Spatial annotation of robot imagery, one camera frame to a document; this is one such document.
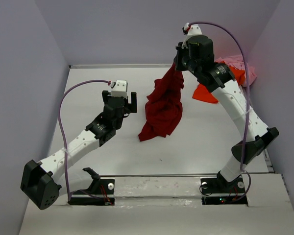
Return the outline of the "dark red t shirt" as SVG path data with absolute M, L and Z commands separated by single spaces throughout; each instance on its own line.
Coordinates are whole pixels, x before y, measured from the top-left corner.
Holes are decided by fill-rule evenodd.
M 169 136 L 182 118 L 181 90 L 184 78 L 175 63 L 161 79 L 154 81 L 154 90 L 145 104 L 146 122 L 138 135 L 139 141 Z

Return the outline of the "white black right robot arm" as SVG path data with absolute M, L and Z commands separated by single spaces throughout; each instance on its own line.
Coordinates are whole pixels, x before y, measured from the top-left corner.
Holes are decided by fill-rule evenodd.
M 216 187 L 227 192 L 246 166 L 279 135 L 269 128 L 247 103 L 234 73 L 225 63 L 214 60 L 213 42 L 204 35 L 190 36 L 176 47 L 177 71 L 189 71 L 226 110 L 242 140 L 231 148 L 231 158 L 217 173 Z

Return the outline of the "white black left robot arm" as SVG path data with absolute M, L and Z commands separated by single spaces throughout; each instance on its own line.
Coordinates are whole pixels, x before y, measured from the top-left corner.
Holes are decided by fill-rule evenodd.
M 69 191 L 66 182 L 60 181 L 62 176 L 68 176 L 68 169 L 112 139 L 121 128 L 123 119 L 137 112 L 135 92 L 127 98 L 103 91 L 102 97 L 103 112 L 74 140 L 39 162 L 30 160 L 25 164 L 20 188 L 40 210 L 47 209 L 61 194 Z

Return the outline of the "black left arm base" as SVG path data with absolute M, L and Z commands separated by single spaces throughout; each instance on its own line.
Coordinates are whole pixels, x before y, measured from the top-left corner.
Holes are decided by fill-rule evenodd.
M 115 178 L 101 177 L 93 169 L 86 167 L 92 181 L 86 189 L 80 189 L 71 195 L 68 204 L 71 206 L 113 206 L 115 203 Z

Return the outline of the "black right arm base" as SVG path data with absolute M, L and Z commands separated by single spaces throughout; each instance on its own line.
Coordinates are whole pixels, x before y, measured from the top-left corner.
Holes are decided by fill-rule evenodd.
M 240 176 L 225 185 L 217 177 L 201 178 L 199 191 L 202 205 L 248 205 L 245 184 Z

